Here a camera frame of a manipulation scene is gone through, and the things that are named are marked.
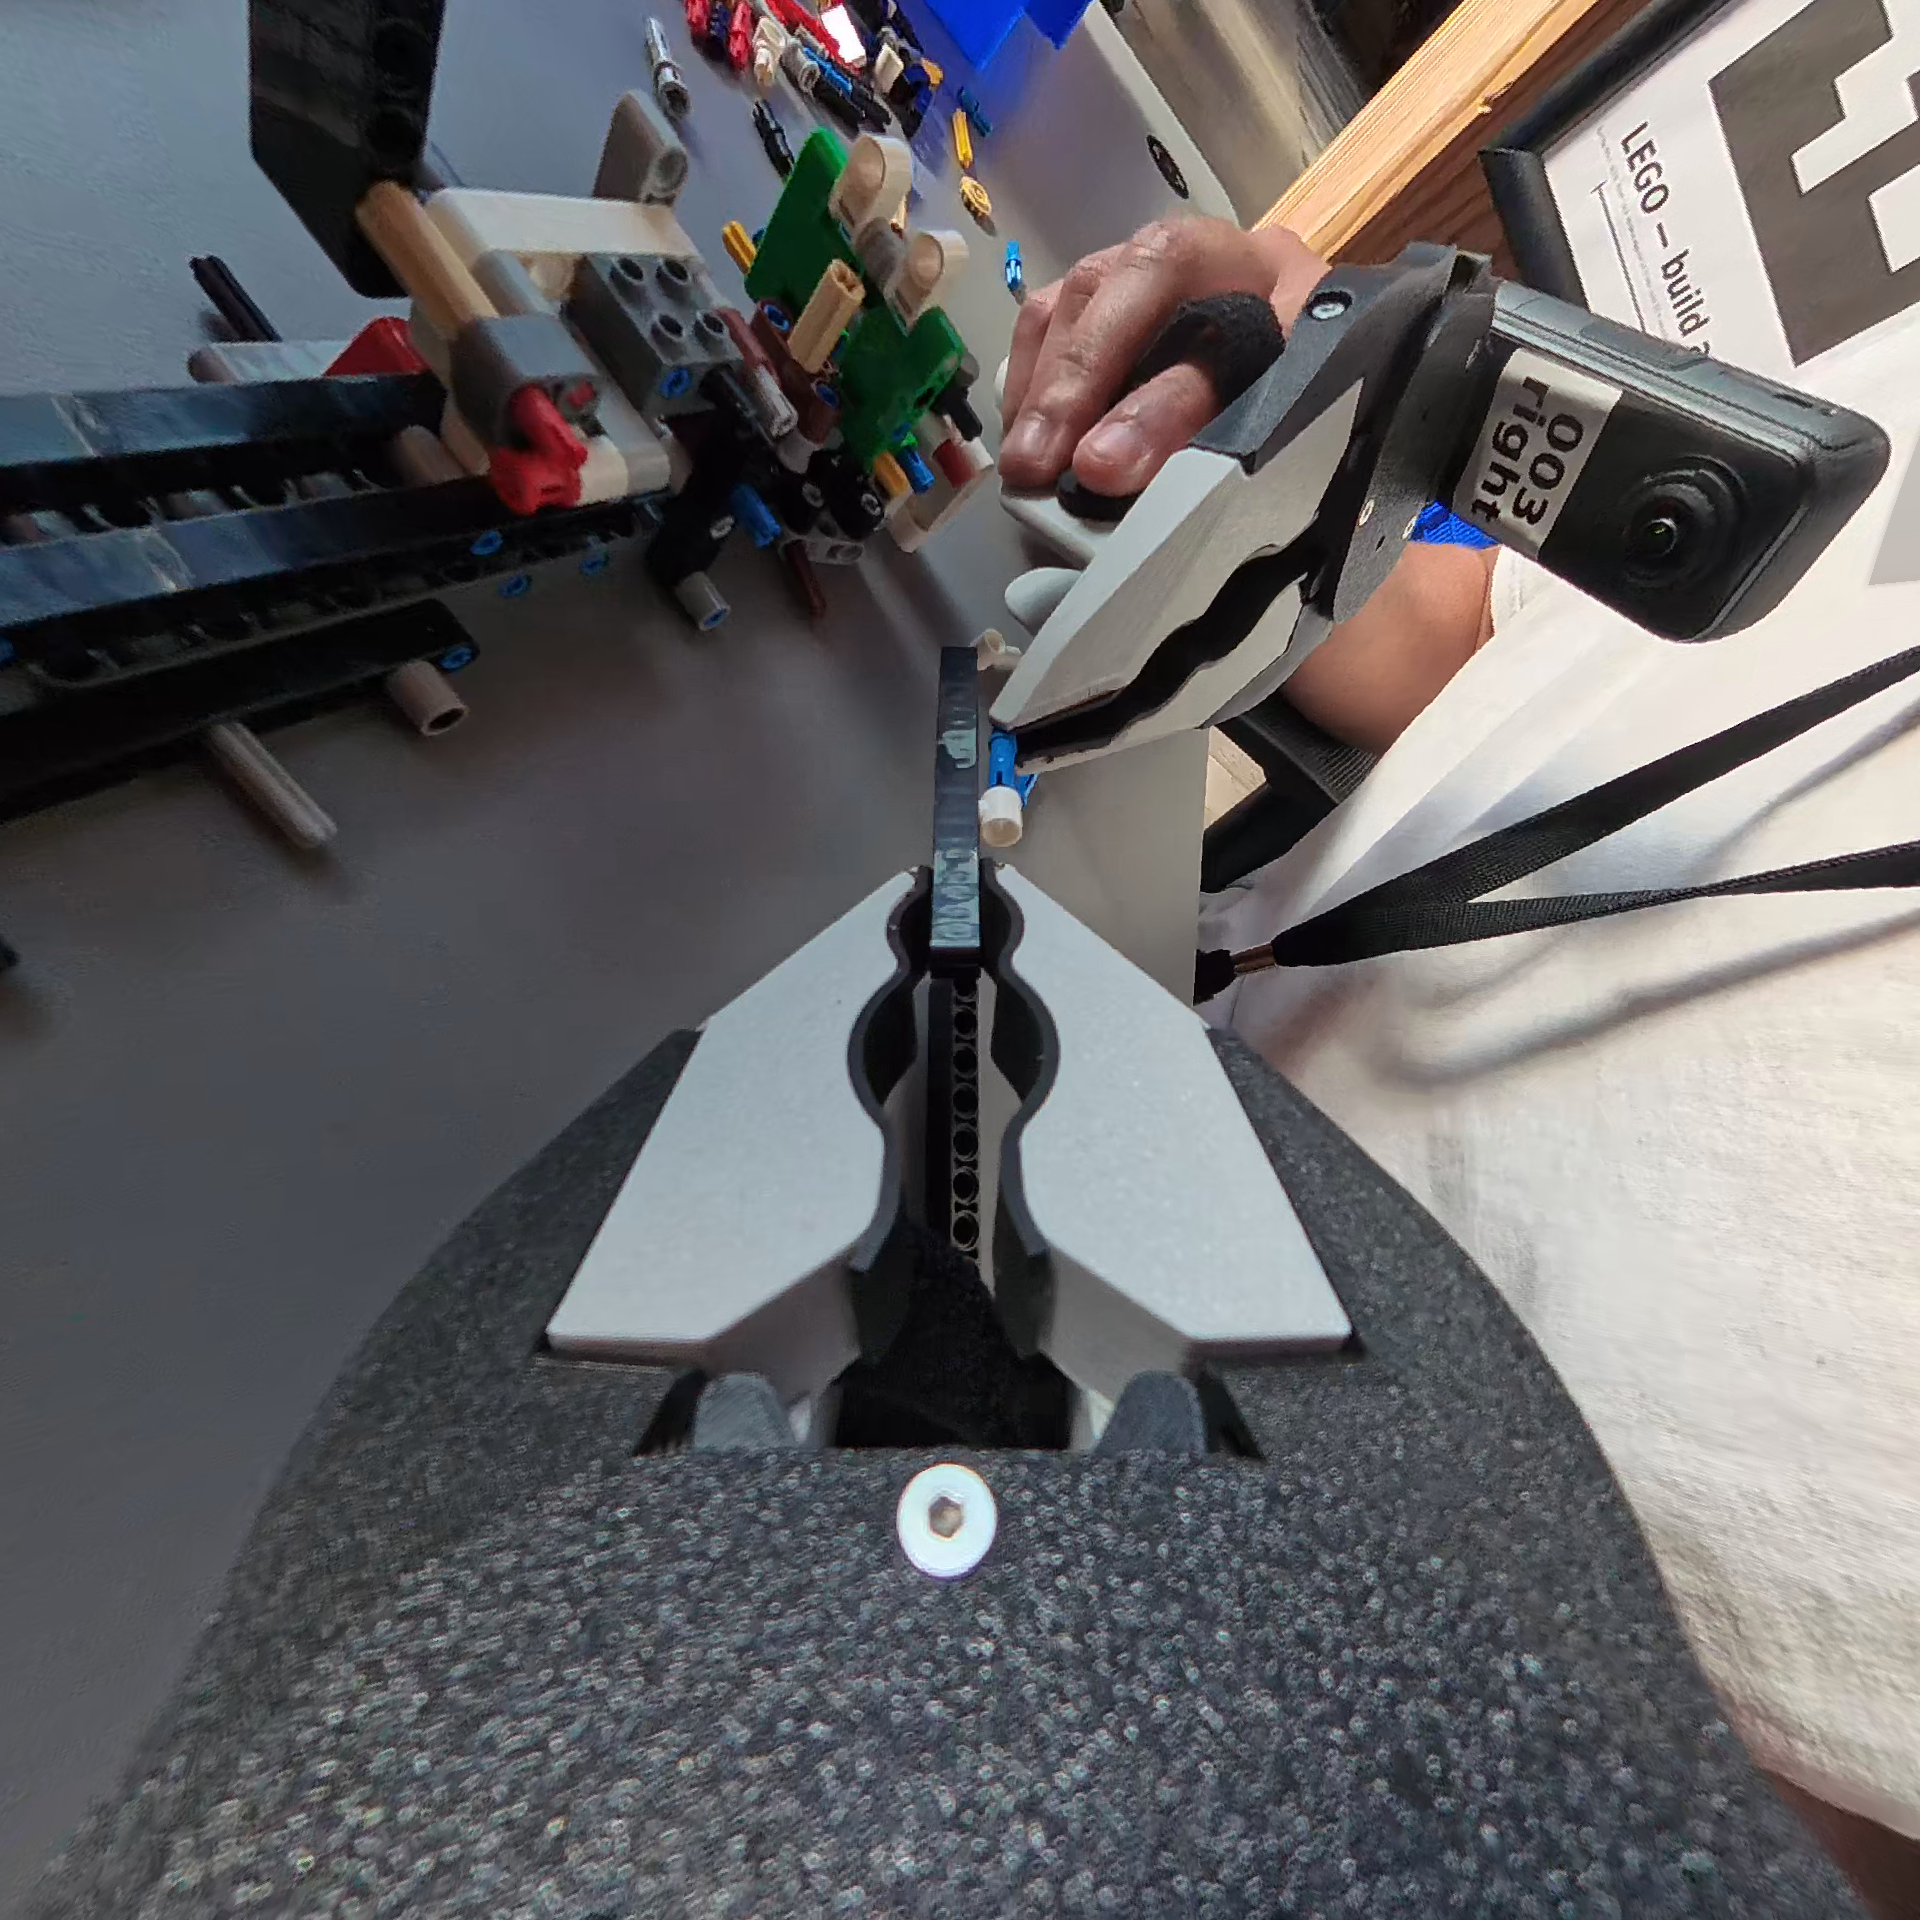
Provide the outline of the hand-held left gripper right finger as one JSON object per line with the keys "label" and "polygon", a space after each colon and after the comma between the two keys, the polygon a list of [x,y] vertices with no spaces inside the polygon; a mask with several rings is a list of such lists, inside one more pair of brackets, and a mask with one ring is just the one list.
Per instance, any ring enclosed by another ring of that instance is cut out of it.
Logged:
{"label": "hand-held left gripper right finger", "polygon": [[981,871],[987,1265],[1021,1356],[1143,1374],[1326,1353],[1352,1322],[1206,1021],[1031,878]]}

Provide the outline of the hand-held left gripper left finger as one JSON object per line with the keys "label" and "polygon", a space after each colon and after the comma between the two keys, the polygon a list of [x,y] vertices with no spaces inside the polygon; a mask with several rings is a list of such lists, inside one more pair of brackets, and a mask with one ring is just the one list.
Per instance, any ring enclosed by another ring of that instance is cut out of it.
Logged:
{"label": "hand-held left gripper left finger", "polygon": [[904,979],[891,875],[699,1030],[545,1341],[709,1377],[758,1375],[781,1404],[857,1358],[853,1256],[884,1199],[884,1106],[854,1032]]}

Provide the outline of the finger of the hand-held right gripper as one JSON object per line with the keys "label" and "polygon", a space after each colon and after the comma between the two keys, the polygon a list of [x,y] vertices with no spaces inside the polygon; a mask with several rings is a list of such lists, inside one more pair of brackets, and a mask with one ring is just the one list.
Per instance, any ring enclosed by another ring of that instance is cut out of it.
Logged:
{"label": "finger of the hand-held right gripper", "polygon": [[1131,683],[1197,620],[1213,620],[1202,659],[1216,659],[1283,588],[1305,591],[1305,540],[1346,461],[1362,391],[1349,384],[1257,472],[1226,451],[1178,451],[1047,617],[997,695],[995,726],[1031,739],[1037,720]]}
{"label": "finger of the hand-held right gripper", "polygon": [[1031,723],[1031,770],[1113,755],[1170,735],[1205,731],[1261,705],[1332,635],[1303,588],[1281,588],[1247,635],[1202,657],[1210,617],[1180,628],[1126,686]]}

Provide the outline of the long black lego beam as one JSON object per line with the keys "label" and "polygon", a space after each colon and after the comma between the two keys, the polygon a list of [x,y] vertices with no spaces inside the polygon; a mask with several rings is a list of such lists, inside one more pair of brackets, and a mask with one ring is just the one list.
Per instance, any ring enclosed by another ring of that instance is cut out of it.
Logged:
{"label": "long black lego beam", "polygon": [[938,655],[925,985],[925,1217],[985,1285],[995,1281],[982,1143],[982,979],[997,950],[985,919],[978,801],[989,766],[976,657]]}

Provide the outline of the person's right forearm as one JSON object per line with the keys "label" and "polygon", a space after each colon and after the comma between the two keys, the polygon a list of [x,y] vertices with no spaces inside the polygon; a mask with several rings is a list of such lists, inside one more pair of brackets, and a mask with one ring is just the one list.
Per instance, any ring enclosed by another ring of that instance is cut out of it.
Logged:
{"label": "person's right forearm", "polygon": [[1336,742],[1383,755],[1494,629],[1497,545],[1408,543],[1386,581],[1283,683],[1288,708]]}

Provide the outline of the pile of small lego pieces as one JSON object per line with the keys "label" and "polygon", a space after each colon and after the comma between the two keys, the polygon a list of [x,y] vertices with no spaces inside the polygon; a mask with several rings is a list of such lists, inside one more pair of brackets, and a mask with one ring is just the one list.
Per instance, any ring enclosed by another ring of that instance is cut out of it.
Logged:
{"label": "pile of small lego pieces", "polygon": [[910,169],[893,228],[961,228],[1024,297],[1013,202],[995,175],[1013,108],[925,3],[637,3],[637,21],[651,90],[701,166],[756,156],[778,190],[816,134],[841,156],[862,135],[898,140]]}

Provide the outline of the lego vehicle chassis assembly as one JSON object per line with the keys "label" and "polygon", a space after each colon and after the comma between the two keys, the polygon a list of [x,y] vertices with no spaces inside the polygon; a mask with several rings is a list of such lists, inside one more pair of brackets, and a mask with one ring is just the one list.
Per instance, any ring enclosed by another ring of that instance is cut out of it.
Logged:
{"label": "lego vehicle chassis assembly", "polygon": [[647,82],[588,196],[476,190],[429,143],[443,3],[250,3],[252,157],[367,297],[342,346],[281,337],[230,267],[229,339],[183,388],[5,395],[5,819],[206,753],[302,851],[335,836],[260,739],[381,693],[468,708],[449,590],[507,598],[639,540],[697,632],[733,538],[825,620],[821,572],[923,547],[997,469],[945,307],[966,240],[891,212],[895,137],[809,140],[733,300],[678,218],[690,153]]}

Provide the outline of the person's right hand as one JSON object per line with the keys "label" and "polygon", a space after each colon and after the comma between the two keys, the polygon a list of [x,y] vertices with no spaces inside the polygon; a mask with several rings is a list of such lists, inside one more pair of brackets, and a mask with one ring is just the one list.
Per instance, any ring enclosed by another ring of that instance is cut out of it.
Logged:
{"label": "person's right hand", "polygon": [[1290,327],[1329,270],[1288,228],[1188,213],[1087,253],[1031,292],[1017,319],[1001,400],[1005,485],[1050,492],[1073,469],[1095,493],[1139,493],[1225,407],[1210,371],[1191,361],[1133,385],[1173,315],[1248,294]]}

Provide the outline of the printed paper sign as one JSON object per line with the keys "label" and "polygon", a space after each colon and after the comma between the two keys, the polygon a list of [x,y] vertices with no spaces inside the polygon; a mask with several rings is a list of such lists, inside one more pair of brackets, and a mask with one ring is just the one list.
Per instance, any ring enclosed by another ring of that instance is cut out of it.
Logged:
{"label": "printed paper sign", "polygon": [[1865,584],[1917,588],[1918,5],[1643,3],[1538,120],[1576,300],[1879,420]]}

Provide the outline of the blue plastic bin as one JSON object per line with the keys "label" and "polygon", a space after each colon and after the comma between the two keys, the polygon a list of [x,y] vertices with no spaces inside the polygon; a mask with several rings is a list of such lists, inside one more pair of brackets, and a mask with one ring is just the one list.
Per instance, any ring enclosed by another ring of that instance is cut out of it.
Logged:
{"label": "blue plastic bin", "polygon": [[1060,50],[1092,2],[925,2],[963,60],[981,70],[997,60],[1007,41],[1023,32]]}

